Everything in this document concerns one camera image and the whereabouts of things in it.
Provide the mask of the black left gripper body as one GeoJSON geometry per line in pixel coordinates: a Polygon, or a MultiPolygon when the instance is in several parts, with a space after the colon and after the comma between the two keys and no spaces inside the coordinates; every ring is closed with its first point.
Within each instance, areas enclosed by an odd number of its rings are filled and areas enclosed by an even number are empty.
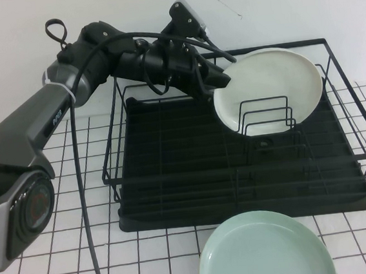
{"type": "Polygon", "coordinates": [[[191,97],[212,95],[216,88],[214,64],[188,43],[161,41],[165,91],[175,88],[191,97]]]}

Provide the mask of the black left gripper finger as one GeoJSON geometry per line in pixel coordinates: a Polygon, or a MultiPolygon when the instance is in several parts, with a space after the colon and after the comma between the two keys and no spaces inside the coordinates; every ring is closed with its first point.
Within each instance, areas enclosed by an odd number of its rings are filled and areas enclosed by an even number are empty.
{"type": "Polygon", "coordinates": [[[196,101],[198,103],[211,103],[214,97],[214,92],[213,91],[208,91],[207,93],[199,93],[196,96],[196,101]]]}
{"type": "Polygon", "coordinates": [[[224,69],[216,66],[208,66],[208,72],[203,78],[204,85],[209,89],[225,88],[230,82],[230,76],[224,73],[224,69]]]}

